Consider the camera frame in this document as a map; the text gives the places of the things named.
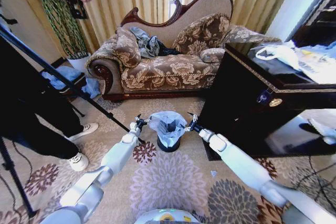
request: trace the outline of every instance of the throw pillow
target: throw pillow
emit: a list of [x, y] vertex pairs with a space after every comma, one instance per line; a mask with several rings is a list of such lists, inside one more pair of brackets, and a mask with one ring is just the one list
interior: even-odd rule
[[206, 63], [221, 62], [224, 57], [225, 49], [223, 48], [209, 48], [201, 52], [200, 58]]
[[187, 55], [199, 55], [208, 48], [220, 47], [228, 33], [230, 19], [222, 13], [207, 15], [185, 27], [173, 48]]
[[135, 68], [141, 61], [137, 39], [125, 28], [118, 27], [115, 56], [128, 68]]

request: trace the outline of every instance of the tripod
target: tripod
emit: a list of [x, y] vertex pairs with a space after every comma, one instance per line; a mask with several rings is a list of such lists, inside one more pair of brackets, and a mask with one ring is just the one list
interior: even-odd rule
[[[65, 78], [63, 75], [61, 75], [54, 67], [52, 67], [50, 64], [48, 64], [44, 59], [42, 59], [39, 55], [37, 55], [33, 50], [31, 50], [27, 45], [25, 45], [20, 39], [18, 39], [14, 34], [12, 34], [10, 31], [8, 31], [1, 23], [0, 23], [0, 35], [6, 39], [8, 42], [11, 42], [14, 44], [17, 48], [19, 48], [22, 52], [24, 52], [27, 56], [32, 58], [35, 62], [37, 62], [39, 65], [41, 65], [49, 74], [54, 75], [57, 79], [62, 81], [67, 87], [72, 89], [77, 96], [82, 97], [84, 100], [89, 102], [92, 106], [94, 106], [97, 110], [99, 110], [101, 113], [103, 113], [107, 118], [114, 121], [117, 125], [122, 127], [125, 131], [129, 132], [129, 129], [124, 126], [121, 122], [119, 122], [116, 118], [114, 118], [113, 114], [111, 112], [106, 111], [102, 106], [100, 106], [98, 103], [96, 103], [93, 99], [90, 98], [89, 94], [84, 93], [79, 88], [77, 88], [71, 81], [69, 81], [67, 78]], [[14, 163], [9, 156], [9, 153], [7, 151], [7, 148], [4, 144], [4, 141], [1, 137], [0, 140], [0, 152], [4, 158], [4, 166], [9, 172], [11, 173], [11, 176], [20, 192], [20, 195], [22, 197], [22, 200], [24, 202], [24, 206], [28, 212], [28, 216], [31, 218], [36, 214], [36, 211], [33, 211], [33, 208], [31, 207], [29, 200], [25, 194], [24, 188], [17, 176], [17, 173], [14, 169]]]

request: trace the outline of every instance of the person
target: person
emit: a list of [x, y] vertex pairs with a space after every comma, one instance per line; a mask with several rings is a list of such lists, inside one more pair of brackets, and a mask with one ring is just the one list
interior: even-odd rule
[[[72, 141], [94, 132], [98, 124], [81, 125], [69, 102], [2, 37], [0, 48], [1, 136], [41, 155], [67, 159], [75, 171], [84, 170], [89, 161]], [[64, 136], [42, 125], [36, 114]]]

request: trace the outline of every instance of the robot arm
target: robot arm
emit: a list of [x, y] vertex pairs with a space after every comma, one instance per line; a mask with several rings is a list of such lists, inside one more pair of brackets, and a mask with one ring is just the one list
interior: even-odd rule
[[148, 123], [148, 120], [140, 119], [139, 116], [135, 118], [136, 122], [131, 123], [130, 132], [106, 153], [101, 166], [79, 178], [62, 196], [62, 207], [43, 220], [42, 224], [82, 224], [89, 219], [103, 198], [103, 186], [123, 169], [138, 143], [142, 126]]
[[268, 201], [278, 207], [287, 202], [292, 206], [284, 213], [283, 220], [289, 223], [336, 223], [333, 215], [320, 207], [314, 200], [293, 188], [276, 183], [258, 162], [220, 134], [197, 125], [197, 116], [186, 131], [195, 130], [219, 154], [223, 162], [249, 187], [257, 190]]

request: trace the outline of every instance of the carpet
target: carpet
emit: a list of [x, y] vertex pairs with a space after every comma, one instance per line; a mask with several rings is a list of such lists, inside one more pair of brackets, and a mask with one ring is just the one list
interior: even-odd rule
[[[129, 126], [139, 113], [145, 118], [153, 112], [163, 110], [176, 111], [189, 121], [191, 118], [187, 112], [199, 114], [204, 104], [200, 98], [127, 100], [122, 103], [111, 103], [99, 98], [97, 101], [126, 126]], [[84, 171], [87, 172], [99, 167], [104, 154], [121, 140], [125, 131], [86, 101], [77, 98], [72, 103], [86, 115], [80, 118], [83, 124], [99, 123], [97, 131], [75, 141], [90, 160], [89, 167]], [[187, 210], [202, 223], [282, 222], [282, 209], [244, 185], [223, 162], [208, 161], [202, 140], [197, 133], [183, 135], [181, 146], [174, 153], [159, 150], [156, 133], [149, 127], [143, 128], [141, 138], [146, 143], [134, 149], [122, 172], [115, 175], [106, 185], [104, 198], [88, 224], [131, 224], [148, 210], [166, 207]], [[26, 183], [29, 178], [28, 164], [15, 152], [10, 141], [6, 140], [5, 143], [21, 181]], [[30, 223], [40, 223], [59, 207], [59, 199], [63, 193], [84, 172], [74, 172], [66, 161], [38, 155], [19, 145], [18, 149], [33, 165], [26, 193], [34, 209], [39, 209], [37, 216], [30, 220]], [[287, 186], [295, 186], [301, 178], [312, 173], [308, 157], [261, 158], [258, 161], [269, 171], [272, 178]], [[318, 170], [336, 162], [336, 156], [316, 156], [311, 162]], [[16, 196], [15, 207], [22, 215], [21, 223], [28, 223], [25, 209], [9, 172], [3, 167], [0, 169], [0, 174]], [[336, 167], [331, 167], [318, 176], [310, 176], [299, 186], [300, 190], [334, 215], [336, 212], [328, 200], [336, 205], [335, 174]], [[319, 182], [325, 185], [324, 191], [328, 200], [320, 192]], [[0, 223], [18, 224], [19, 215], [12, 210], [13, 199], [2, 182], [0, 190]]]

